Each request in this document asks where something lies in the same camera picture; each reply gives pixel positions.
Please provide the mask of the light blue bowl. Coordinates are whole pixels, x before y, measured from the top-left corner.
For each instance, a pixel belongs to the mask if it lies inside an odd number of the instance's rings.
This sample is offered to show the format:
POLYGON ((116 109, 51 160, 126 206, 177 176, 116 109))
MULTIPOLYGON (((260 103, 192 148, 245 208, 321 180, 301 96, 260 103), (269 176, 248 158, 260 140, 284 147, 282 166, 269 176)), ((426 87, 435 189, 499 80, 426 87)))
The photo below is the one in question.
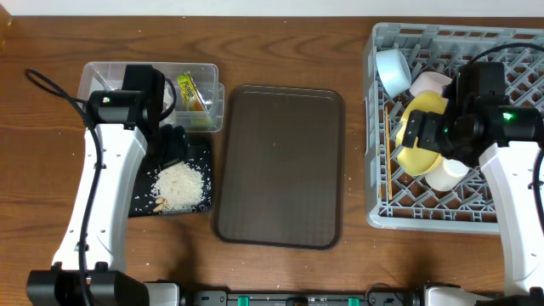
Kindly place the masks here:
POLYGON ((411 87, 411 71, 405 56, 397 49, 376 53, 377 73, 383 89, 391 98, 411 87))

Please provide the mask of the yellow plate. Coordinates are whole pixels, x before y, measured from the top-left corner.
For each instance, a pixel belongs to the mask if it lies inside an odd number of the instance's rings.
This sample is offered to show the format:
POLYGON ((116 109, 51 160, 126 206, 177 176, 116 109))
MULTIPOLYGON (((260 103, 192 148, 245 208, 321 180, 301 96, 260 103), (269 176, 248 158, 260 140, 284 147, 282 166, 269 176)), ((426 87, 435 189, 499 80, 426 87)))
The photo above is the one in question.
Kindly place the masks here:
MULTIPOLYGON (((438 93, 427 91, 417 95, 405 108, 405 111, 400 118, 400 130, 396 134, 395 146, 402 145, 402 140, 405 134, 405 126, 408 122, 409 115, 412 111, 425 111, 443 114, 447 100, 441 97, 438 93)), ((443 157, 430 150, 418 148, 416 145, 413 148, 403 147, 397 155, 397 161, 405 172, 412 177, 419 176, 432 171, 443 160, 443 157)))

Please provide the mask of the yellow green snack wrapper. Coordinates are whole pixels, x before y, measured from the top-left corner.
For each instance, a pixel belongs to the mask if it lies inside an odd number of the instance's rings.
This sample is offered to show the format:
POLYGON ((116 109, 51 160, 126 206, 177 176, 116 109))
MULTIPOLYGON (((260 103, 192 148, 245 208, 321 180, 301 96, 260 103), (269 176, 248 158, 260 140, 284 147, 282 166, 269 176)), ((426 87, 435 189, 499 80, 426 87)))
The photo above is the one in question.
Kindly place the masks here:
POLYGON ((185 110, 196 112, 196 115, 190 116, 191 124, 197 128, 209 128, 213 123, 212 118, 207 113, 205 100, 198 91, 191 74, 185 72, 178 75, 177 82, 185 110))

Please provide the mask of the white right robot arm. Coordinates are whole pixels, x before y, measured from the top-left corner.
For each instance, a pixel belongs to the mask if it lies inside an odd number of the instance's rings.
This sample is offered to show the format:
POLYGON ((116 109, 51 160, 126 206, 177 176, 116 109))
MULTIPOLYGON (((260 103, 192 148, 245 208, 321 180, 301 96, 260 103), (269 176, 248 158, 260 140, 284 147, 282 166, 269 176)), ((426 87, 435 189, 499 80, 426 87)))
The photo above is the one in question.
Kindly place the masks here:
POLYGON ((489 185, 505 261, 504 297, 491 305, 543 303, 543 117, 514 106, 504 66, 463 66, 444 91, 441 114, 411 111, 402 146, 478 167, 489 185))

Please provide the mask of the white pink bowl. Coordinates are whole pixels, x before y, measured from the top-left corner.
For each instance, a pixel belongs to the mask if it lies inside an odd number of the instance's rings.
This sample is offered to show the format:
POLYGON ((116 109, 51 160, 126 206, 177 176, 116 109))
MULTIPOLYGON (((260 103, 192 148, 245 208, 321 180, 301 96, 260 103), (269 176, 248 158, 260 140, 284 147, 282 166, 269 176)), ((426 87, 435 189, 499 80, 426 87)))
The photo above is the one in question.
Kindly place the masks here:
POLYGON ((416 97, 425 92, 434 92, 442 95, 446 86, 451 84, 452 79, 433 71, 425 71, 411 84, 409 92, 416 97))

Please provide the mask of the wooden chopstick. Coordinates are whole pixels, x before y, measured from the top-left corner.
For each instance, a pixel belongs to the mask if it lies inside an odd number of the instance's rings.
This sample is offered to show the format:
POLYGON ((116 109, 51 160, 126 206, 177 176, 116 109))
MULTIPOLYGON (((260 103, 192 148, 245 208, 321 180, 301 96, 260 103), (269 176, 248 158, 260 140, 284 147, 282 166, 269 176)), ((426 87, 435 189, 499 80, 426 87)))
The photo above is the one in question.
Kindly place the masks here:
POLYGON ((385 126, 385 149, 386 149, 386 170, 387 170, 387 190, 388 190, 388 200, 391 201, 393 198, 392 192, 392 176, 391 176, 391 152, 390 152, 390 128, 389 128, 389 116, 388 108, 384 107, 384 126, 385 126))
POLYGON ((383 199, 383 192, 382 192, 382 169, 381 169, 381 144, 377 145, 377 190, 379 195, 379 200, 381 201, 383 199))

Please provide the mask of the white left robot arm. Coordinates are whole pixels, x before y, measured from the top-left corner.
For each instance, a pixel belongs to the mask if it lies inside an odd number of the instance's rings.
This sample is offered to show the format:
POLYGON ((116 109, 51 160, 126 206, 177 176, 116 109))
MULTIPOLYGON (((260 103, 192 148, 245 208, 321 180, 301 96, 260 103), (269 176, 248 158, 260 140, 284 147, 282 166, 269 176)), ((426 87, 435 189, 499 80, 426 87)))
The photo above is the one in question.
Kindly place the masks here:
POLYGON ((48 270, 33 270, 26 294, 34 305, 179 305, 179 285, 126 275, 125 239, 133 188, 145 161, 161 162, 160 122, 171 84, 152 65, 127 65, 119 90, 74 99, 40 72, 25 77, 67 100, 85 125, 85 159, 71 220, 48 270))

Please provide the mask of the small pale green cup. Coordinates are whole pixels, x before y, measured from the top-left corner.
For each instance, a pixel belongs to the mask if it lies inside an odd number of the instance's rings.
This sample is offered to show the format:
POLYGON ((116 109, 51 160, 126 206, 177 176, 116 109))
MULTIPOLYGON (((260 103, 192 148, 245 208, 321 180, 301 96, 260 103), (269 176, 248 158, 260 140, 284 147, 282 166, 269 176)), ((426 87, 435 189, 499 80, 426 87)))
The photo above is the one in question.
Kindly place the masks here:
POLYGON ((425 175, 428 185, 438 191, 454 189, 467 175, 469 168, 457 160, 444 159, 425 175))

